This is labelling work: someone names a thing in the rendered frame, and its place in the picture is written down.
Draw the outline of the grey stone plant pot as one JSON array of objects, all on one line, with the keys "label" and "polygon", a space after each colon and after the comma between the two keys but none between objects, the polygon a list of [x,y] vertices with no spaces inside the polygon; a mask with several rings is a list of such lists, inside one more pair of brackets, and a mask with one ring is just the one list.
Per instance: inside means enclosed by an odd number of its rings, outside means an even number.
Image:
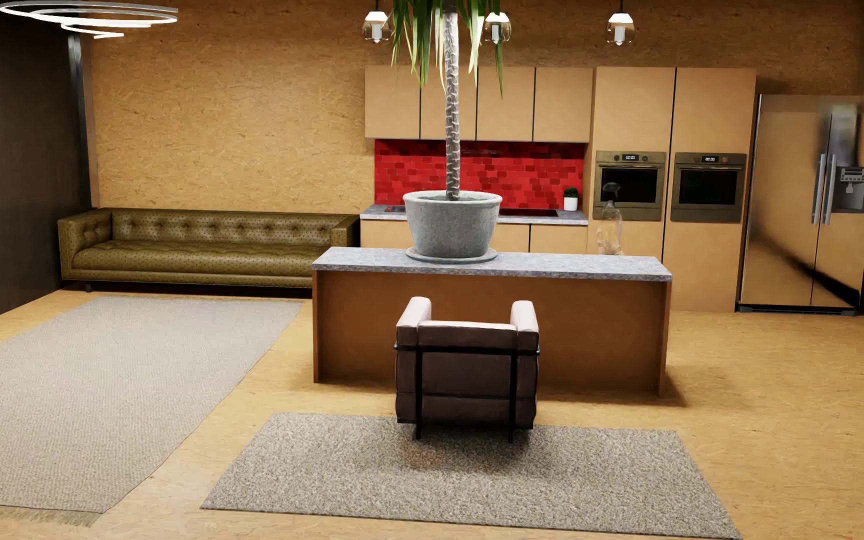
[{"label": "grey stone plant pot", "polygon": [[490,246],[502,197],[461,191],[450,200],[446,190],[414,191],[403,196],[414,245],[405,254],[430,264],[481,264],[498,256]]}]

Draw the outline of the small grey shaggy rug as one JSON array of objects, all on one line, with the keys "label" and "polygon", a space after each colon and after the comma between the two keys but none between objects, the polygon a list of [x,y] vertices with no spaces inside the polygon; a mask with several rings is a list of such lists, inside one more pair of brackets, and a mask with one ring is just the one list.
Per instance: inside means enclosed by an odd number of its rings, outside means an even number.
[{"label": "small grey shaggy rug", "polygon": [[257,511],[741,540],[675,431],[278,412],[204,499]]}]

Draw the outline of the built-in wall oven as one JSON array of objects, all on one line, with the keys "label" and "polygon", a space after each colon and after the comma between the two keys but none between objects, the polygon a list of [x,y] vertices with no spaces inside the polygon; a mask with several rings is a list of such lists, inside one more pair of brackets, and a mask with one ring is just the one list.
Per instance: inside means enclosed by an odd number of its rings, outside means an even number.
[{"label": "built-in wall oven", "polygon": [[666,153],[597,151],[594,171],[594,219],[603,219],[610,205],[618,209],[624,220],[663,219]]},{"label": "built-in wall oven", "polygon": [[679,223],[739,223],[745,153],[675,153],[669,218]]}]

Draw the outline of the large beige rug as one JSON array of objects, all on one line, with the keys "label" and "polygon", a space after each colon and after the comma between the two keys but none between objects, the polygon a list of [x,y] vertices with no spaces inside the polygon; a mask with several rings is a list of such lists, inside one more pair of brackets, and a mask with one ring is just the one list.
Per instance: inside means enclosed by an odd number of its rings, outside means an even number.
[{"label": "large beige rug", "polygon": [[295,300],[103,295],[0,342],[0,508],[101,514],[272,348]]}]

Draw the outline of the glass pendant lamp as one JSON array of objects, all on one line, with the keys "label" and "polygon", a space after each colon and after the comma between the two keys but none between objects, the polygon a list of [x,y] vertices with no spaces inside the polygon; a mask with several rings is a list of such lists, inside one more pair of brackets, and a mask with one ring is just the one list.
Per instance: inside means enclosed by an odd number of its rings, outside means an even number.
[{"label": "glass pendant lamp", "polygon": [[606,21],[606,42],[616,46],[630,43],[635,35],[635,21],[625,9],[625,0],[618,0],[618,8]]},{"label": "glass pendant lamp", "polygon": [[498,45],[511,39],[512,26],[508,14],[501,8],[501,0],[481,0],[480,15],[484,16],[482,41]]},{"label": "glass pendant lamp", "polygon": [[381,6],[382,0],[374,0],[373,9],[368,12],[362,26],[364,40],[371,43],[382,43],[392,36],[392,19]]}]

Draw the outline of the tall palm plant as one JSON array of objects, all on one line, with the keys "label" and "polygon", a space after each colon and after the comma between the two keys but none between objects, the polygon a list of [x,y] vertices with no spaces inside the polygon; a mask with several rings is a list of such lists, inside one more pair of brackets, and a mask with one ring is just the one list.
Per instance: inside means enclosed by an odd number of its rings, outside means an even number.
[{"label": "tall palm plant", "polygon": [[[449,200],[457,200],[461,192],[459,27],[463,24],[468,30],[468,71],[476,75],[485,19],[481,6],[481,0],[390,0],[390,64],[396,66],[401,49],[405,49],[410,72],[421,88],[428,82],[430,68],[438,69],[444,94],[445,191]],[[491,44],[496,76],[502,83],[504,43]]]}]

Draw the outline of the stainless steel refrigerator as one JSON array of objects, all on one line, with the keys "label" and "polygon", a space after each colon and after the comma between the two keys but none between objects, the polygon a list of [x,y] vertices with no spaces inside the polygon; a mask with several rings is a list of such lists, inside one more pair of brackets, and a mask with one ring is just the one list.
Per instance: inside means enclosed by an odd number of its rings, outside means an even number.
[{"label": "stainless steel refrigerator", "polygon": [[757,100],[740,313],[856,315],[864,281],[864,96]]}]

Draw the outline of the olive tufted leather sofa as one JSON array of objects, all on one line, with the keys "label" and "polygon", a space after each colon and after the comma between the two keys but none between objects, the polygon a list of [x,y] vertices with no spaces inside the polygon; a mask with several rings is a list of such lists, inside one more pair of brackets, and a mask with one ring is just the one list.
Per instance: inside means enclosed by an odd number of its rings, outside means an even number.
[{"label": "olive tufted leather sofa", "polygon": [[58,219],[57,240],[66,281],[310,289],[322,254],[359,247],[361,220],[101,207]]}]

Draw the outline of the wooden upper wall cabinets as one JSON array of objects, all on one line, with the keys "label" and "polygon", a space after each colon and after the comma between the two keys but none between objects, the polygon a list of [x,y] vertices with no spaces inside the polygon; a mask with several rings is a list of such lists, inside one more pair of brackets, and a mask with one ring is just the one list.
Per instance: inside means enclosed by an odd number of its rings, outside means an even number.
[{"label": "wooden upper wall cabinets", "polygon": [[[365,137],[371,140],[445,138],[445,92],[438,81],[420,87],[405,67],[365,69]],[[459,77],[461,141],[588,143],[594,68],[506,67]]]}]

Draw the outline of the tall wooden oven cabinet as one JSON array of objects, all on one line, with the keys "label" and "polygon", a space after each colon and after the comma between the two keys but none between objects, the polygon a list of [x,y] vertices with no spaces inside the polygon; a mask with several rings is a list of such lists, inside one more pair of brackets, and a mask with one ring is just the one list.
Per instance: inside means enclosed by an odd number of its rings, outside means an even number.
[{"label": "tall wooden oven cabinet", "polygon": [[[751,165],[756,71],[752,68],[598,67],[595,71],[584,204],[588,247],[599,252],[593,216],[597,151],[666,153],[662,219],[624,220],[627,256],[659,260],[673,275],[671,307],[731,313],[735,309],[742,219]],[[675,154],[745,154],[748,158],[739,223],[680,223],[669,218]]]}]

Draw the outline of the clear spray bottle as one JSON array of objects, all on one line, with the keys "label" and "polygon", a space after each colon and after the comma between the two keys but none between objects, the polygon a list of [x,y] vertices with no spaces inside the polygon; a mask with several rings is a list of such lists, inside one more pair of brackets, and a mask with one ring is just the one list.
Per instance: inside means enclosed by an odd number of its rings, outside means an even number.
[{"label": "clear spray bottle", "polygon": [[624,256],[621,248],[622,217],[620,210],[616,207],[619,183],[608,182],[602,187],[602,194],[606,196],[606,205],[602,208],[601,220],[597,228],[597,239],[599,253],[601,255]]}]

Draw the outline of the kitchen island with stone top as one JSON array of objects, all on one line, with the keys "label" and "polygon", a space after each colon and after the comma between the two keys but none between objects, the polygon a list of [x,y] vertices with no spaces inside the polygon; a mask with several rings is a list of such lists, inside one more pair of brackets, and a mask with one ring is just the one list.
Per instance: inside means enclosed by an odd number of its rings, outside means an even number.
[{"label": "kitchen island with stone top", "polygon": [[402,249],[331,247],[312,268],[316,383],[394,388],[397,322],[425,297],[435,320],[493,324],[531,301],[540,391],[669,392],[673,276],[653,256],[503,251],[433,264]]}]

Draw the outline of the kitchen counter with base cabinets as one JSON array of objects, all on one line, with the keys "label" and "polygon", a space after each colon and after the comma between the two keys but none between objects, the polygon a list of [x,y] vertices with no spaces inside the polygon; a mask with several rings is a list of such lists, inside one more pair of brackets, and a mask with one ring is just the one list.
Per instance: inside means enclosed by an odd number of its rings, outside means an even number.
[{"label": "kitchen counter with base cabinets", "polygon": [[[360,214],[360,244],[405,249],[414,244],[403,204],[373,204]],[[592,254],[581,211],[501,208],[489,247],[498,252]]]}]

